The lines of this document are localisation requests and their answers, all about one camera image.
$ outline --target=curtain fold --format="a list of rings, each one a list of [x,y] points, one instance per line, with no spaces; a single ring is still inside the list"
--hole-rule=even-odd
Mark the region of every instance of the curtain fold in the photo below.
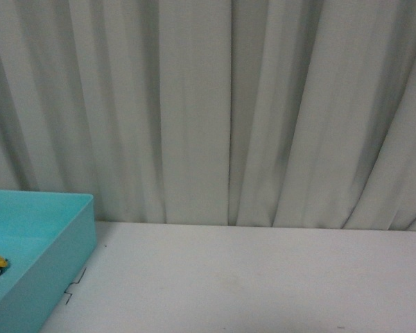
[[[416,230],[416,1],[0,1],[0,188]]]

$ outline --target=turquoise tray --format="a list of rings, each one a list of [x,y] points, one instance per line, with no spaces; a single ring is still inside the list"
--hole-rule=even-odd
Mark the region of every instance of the turquoise tray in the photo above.
[[[38,332],[95,245],[91,195],[0,190],[0,333]]]

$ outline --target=curtain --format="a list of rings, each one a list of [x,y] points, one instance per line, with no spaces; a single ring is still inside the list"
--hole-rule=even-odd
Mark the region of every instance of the curtain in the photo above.
[[[0,1],[0,188],[416,230],[416,0]]]

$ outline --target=white table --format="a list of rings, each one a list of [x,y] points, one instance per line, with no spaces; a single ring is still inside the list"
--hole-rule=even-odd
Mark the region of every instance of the white table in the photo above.
[[[416,332],[416,232],[96,225],[42,333]]]

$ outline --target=tabletop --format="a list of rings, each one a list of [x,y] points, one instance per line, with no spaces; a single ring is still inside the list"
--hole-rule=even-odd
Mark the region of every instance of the tabletop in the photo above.
[[[99,222],[41,333],[416,332],[416,232]]]

